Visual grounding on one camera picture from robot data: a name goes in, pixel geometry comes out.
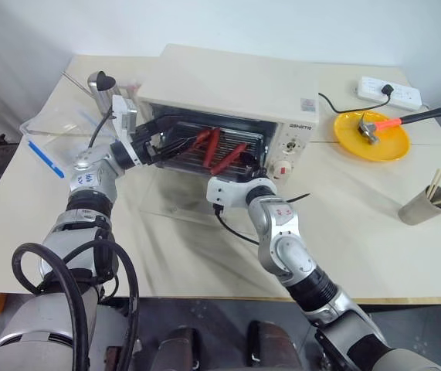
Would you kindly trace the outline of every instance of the white wall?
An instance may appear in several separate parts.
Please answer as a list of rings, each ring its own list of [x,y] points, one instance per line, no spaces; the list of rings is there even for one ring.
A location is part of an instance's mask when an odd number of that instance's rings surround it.
[[[440,0],[0,0],[0,14],[0,98],[16,124],[41,107],[70,53],[155,56],[167,43],[402,66],[441,105]]]

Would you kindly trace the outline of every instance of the red sausage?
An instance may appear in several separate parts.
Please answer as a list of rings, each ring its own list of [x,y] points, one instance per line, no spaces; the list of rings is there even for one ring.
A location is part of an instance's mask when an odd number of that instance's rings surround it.
[[[197,135],[196,135],[196,140],[195,142],[192,144],[193,148],[197,148],[199,147],[199,145],[204,142],[206,139],[208,139],[208,137],[210,136],[210,134],[212,133],[212,131],[210,129],[205,129],[205,130],[201,130]]]
[[[230,164],[232,164],[241,154],[241,152],[246,150],[246,147],[248,146],[247,143],[241,143],[240,145],[237,145],[232,152],[230,152],[226,157],[224,157],[217,165],[213,166],[210,170],[210,174],[212,175],[218,175],[221,172],[223,172],[226,168],[229,167]]]
[[[213,156],[215,156],[215,151],[219,145],[220,140],[220,129],[215,128],[210,135],[210,142],[208,143],[208,148],[206,149],[205,158],[203,159],[203,167],[209,168],[212,164]]]

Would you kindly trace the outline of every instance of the power strip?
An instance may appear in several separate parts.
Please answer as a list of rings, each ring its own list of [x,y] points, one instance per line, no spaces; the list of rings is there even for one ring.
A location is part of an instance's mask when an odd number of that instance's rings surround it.
[[[405,108],[410,111],[417,111],[422,106],[421,93],[414,87],[405,87],[397,83],[374,79],[373,77],[363,76],[359,80],[358,96],[374,102],[385,102],[387,97],[382,93],[382,88],[386,84],[393,87],[390,96],[390,104],[394,107]]]

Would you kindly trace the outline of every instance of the hammer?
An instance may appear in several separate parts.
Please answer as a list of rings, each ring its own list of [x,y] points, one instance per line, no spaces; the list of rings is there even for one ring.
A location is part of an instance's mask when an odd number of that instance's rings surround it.
[[[358,130],[361,135],[368,139],[370,145],[374,145],[379,142],[378,137],[375,135],[376,131],[380,131],[386,128],[393,128],[399,126],[400,124],[408,124],[411,122],[425,120],[426,118],[434,118],[441,116],[441,108],[436,108],[435,110],[421,112],[420,114],[410,114],[404,117],[393,118],[385,121],[377,122],[366,122],[364,120],[365,113],[361,116],[359,120]]]

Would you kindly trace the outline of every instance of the blue handle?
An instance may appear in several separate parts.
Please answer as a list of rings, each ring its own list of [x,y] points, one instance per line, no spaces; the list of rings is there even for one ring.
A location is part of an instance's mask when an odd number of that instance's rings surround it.
[[[36,145],[32,141],[28,141],[28,146],[38,155],[38,157],[43,160],[43,162],[45,162],[53,170],[53,172],[55,172],[59,176],[59,178],[64,178],[63,171],[55,166],[54,163],[50,161],[50,158],[45,156],[45,153],[43,153],[40,148],[36,147]]]

